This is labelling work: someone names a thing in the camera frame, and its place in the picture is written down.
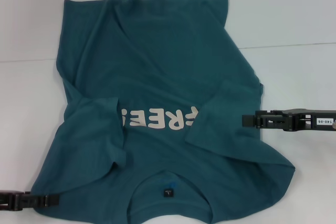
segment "teal fabric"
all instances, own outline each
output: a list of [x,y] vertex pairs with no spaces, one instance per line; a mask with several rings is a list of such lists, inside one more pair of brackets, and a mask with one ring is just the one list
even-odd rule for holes
[[36,211],[217,223],[283,197],[295,168],[241,125],[263,86],[224,29],[227,11],[228,0],[65,1],[57,69],[68,105],[32,188],[60,205]]

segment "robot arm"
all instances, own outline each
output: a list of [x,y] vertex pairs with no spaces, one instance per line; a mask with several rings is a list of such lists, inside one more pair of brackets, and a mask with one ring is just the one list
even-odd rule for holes
[[59,195],[31,195],[30,192],[1,191],[0,211],[22,211],[24,208],[57,206]]
[[336,131],[336,110],[271,110],[243,115],[243,127],[284,131]]

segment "shirt sleeve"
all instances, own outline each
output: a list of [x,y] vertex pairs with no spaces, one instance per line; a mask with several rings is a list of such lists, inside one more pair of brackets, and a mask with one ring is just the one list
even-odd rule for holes
[[82,98],[68,104],[32,192],[62,193],[103,177],[113,163],[123,166],[119,111],[117,98]]
[[[279,152],[260,140],[260,130],[242,127],[241,116],[254,114],[260,109],[261,94],[262,85],[249,87],[223,81],[217,92],[201,107],[185,140],[232,164],[234,161],[252,164],[242,165],[238,174],[248,174],[253,167],[258,171],[254,181],[265,183],[267,178],[265,194],[270,196],[273,205],[286,193],[295,168]],[[257,186],[252,185],[251,188],[258,192]]]

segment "label sticker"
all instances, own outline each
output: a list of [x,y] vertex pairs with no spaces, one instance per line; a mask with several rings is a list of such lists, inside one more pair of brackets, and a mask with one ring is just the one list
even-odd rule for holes
[[172,188],[165,189],[163,191],[163,197],[174,197],[174,190]]
[[334,122],[333,118],[317,118],[316,125],[332,125]]

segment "white table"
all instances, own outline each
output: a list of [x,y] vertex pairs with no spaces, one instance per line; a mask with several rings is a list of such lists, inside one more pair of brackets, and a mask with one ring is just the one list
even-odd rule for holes
[[[31,189],[62,123],[66,100],[55,68],[62,5],[0,0],[0,189]],[[263,109],[336,109],[336,0],[230,0],[226,29],[265,85]],[[279,203],[228,223],[336,223],[336,134],[263,130],[262,137],[297,171]],[[0,212],[0,223],[70,222],[26,209]]]

